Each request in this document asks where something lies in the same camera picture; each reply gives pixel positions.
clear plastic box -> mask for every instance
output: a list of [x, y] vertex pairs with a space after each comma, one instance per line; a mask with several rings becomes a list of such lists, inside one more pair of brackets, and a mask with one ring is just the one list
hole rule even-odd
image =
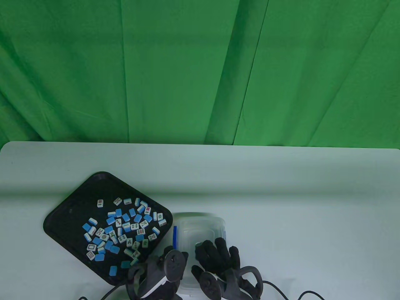
[[181, 218], [176, 222], [176, 226], [176, 248], [179, 251], [189, 253], [188, 263], [178, 293], [189, 296], [204, 296], [199, 283], [191, 273], [192, 266], [194, 264], [199, 265], [199, 262], [195, 259], [194, 249], [196, 244], [205, 240], [214, 242], [219, 237], [225, 239], [225, 222], [223, 219], [214, 216], [191, 216]]

green fabric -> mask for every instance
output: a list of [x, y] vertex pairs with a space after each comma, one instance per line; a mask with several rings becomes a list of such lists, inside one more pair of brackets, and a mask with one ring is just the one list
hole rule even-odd
[[10, 140], [400, 148], [400, 2], [0, 2]]

glove finger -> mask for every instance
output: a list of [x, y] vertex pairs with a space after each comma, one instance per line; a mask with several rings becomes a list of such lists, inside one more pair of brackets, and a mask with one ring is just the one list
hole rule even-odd
[[247, 280], [243, 279], [242, 277], [238, 281], [239, 287], [246, 292], [249, 293], [249, 295], [253, 298], [257, 298], [257, 289]]
[[173, 246], [168, 246], [164, 248], [164, 254], [162, 255], [163, 258], [165, 258], [165, 256], [168, 254], [168, 252], [170, 252], [171, 250], [173, 250], [174, 247]]
[[215, 246], [217, 247], [218, 253], [224, 263], [225, 269], [228, 269], [230, 267], [230, 255], [228, 248], [226, 247], [226, 241], [223, 238], [216, 238]]
[[189, 253], [183, 251], [182, 254], [183, 254], [183, 257], [185, 258], [185, 261], [188, 262]]
[[196, 247], [194, 250], [194, 253], [196, 254], [196, 260], [200, 263], [200, 265], [204, 268], [206, 271], [211, 271], [209, 266], [210, 266], [210, 257], [208, 256], [206, 249], [204, 248], [203, 243]]
[[206, 240], [206, 241], [204, 241], [203, 245], [204, 245], [204, 249], [206, 250], [208, 256], [210, 257], [210, 261], [214, 264], [214, 266], [216, 268], [223, 267], [224, 262], [222, 261], [222, 258], [220, 256], [217, 248], [215, 248], [214, 244], [211, 241]]
[[200, 268], [199, 266], [192, 266], [192, 274], [196, 278], [197, 281], [200, 280], [200, 275], [203, 274], [203, 269]]
[[239, 250], [232, 246], [229, 248], [230, 253], [230, 263], [233, 269], [239, 270], [240, 269], [240, 257], [239, 257]]

black cable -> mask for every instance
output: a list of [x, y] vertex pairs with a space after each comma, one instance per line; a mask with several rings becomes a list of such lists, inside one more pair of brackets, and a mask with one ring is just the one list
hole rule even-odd
[[[125, 281], [121, 282], [120, 284], [116, 285], [113, 287], [111, 290], [109, 290], [100, 300], [105, 300], [108, 296], [110, 296], [117, 288], [120, 286], [123, 286], [125, 284]], [[88, 300], [86, 297], [82, 296], [78, 300]]]
[[[286, 297], [286, 295], [285, 295], [275, 284], [273, 284], [272, 282], [266, 281], [266, 280], [263, 280], [262, 282], [263, 282], [263, 283], [266, 283], [266, 284], [269, 284], [269, 285], [272, 286], [275, 290], [277, 290], [285, 300], [289, 300], [288, 297]], [[298, 298], [298, 300], [300, 300], [305, 294], [313, 294], [313, 295], [319, 297], [321, 300], [325, 300], [324, 298], [322, 298], [322, 296], [321, 296], [320, 294], [318, 294], [318, 293], [316, 293], [316, 292], [313, 292], [313, 291], [305, 291], [305, 292], [302, 292], [301, 295], [300, 295], [300, 297]]]

black glove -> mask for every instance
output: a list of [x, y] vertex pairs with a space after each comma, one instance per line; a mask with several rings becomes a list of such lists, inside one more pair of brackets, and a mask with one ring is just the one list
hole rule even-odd
[[[239, 250], [235, 246], [232, 246], [228, 251], [223, 238], [215, 239], [215, 246], [209, 240], [204, 241], [200, 246], [196, 247], [195, 253], [196, 260], [198, 260], [200, 265], [204, 268], [203, 270], [199, 266], [192, 266], [192, 274], [198, 282], [200, 282], [200, 276], [204, 271], [216, 274], [220, 279], [227, 281], [227, 270], [233, 269], [236, 271], [236, 274], [240, 270]], [[260, 299], [262, 284], [257, 284], [256, 287], [254, 287], [248, 280], [243, 279], [241, 276], [237, 278], [237, 284], [239, 288], [246, 291], [252, 299]]]
[[[162, 256], [152, 256], [145, 263], [133, 265], [129, 269], [126, 285], [129, 298], [131, 300], [180, 300], [176, 291], [182, 280], [187, 260], [187, 252], [179, 252], [172, 246], [168, 246], [164, 249]], [[162, 284], [150, 293], [150, 290], [160, 282]]]

